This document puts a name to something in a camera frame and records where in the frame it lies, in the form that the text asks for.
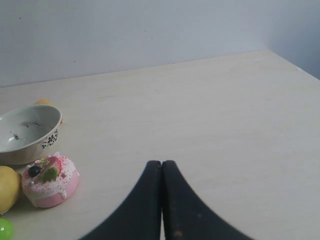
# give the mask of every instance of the orange object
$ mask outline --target orange object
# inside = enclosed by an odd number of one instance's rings
[[[47,104],[47,105],[51,105],[51,106],[54,106],[54,104],[52,102],[50,102],[48,99],[46,98],[41,98],[39,101],[36,101],[33,105],[36,105],[36,104]]]

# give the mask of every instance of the pink cake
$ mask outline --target pink cake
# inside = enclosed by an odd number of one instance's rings
[[[22,190],[35,207],[50,208],[63,203],[74,193],[78,178],[75,164],[57,152],[26,167]]]

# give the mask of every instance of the bowl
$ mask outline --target bowl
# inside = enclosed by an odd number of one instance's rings
[[[56,151],[62,114],[54,106],[26,106],[0,116],[0,165],[34,162]]]

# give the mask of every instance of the yellow fruit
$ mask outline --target yellow fruit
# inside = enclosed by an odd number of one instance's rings
[[[0,166],[0,215],[7,212],[21,193],[21,175],[11,167]]]

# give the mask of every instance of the table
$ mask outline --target table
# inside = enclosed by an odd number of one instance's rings
[[[249,236],[320,239],[320,82],[276,54],[0,88],[0,114],[43,97],[62,111],[60,152],[80,182],[50,209],[20,199],[5,215],[14,240],[80,238],[124,200],[148,160],[167,159]]]

